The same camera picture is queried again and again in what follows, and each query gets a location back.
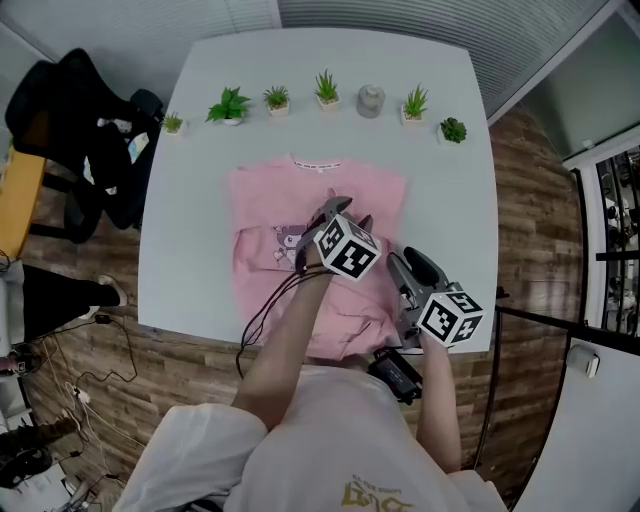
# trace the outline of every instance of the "person's leg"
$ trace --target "person's leg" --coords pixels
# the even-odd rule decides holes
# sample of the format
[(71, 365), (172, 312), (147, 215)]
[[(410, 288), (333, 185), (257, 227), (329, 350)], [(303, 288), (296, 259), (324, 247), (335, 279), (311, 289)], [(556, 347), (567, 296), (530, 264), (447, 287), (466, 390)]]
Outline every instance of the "person's leg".
[(29, 265), (23, 268), (25, 340), (86, 314), (90, 306), (118, 306), (122, 302), (114, 286), (71, 279)]

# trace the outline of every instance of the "cartoon print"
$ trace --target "cartoon print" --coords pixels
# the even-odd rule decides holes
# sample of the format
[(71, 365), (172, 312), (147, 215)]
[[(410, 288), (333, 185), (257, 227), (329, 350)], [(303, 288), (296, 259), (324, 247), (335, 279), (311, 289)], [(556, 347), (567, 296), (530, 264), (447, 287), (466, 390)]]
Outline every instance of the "cartoon print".
[(278, 266), (280, 266), (280, 261), (288, 260), (291, 263), (291, 268), (295, 268), (296, 245), (298, 245), (307, 226), (278, 226), (274, 229), (281, 247), (274, 251), (273, 257), (278, 262)]

